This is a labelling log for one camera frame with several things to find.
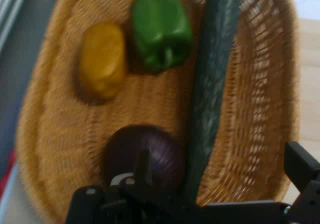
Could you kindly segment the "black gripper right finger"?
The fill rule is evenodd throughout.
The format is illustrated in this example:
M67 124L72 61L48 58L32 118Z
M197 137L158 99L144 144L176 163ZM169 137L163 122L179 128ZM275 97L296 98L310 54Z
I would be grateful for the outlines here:
M320 163L298 142L288 142L284 149L284 171L299 191L284 215L289 224L320 222Z

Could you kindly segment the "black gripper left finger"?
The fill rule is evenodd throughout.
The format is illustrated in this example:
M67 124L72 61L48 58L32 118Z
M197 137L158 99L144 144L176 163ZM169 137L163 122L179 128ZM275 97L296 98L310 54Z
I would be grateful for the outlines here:
M152 185L151 156L139 153L132 176L124 177L105 192L100 186L77 189L67 224L186 224L190 209Z

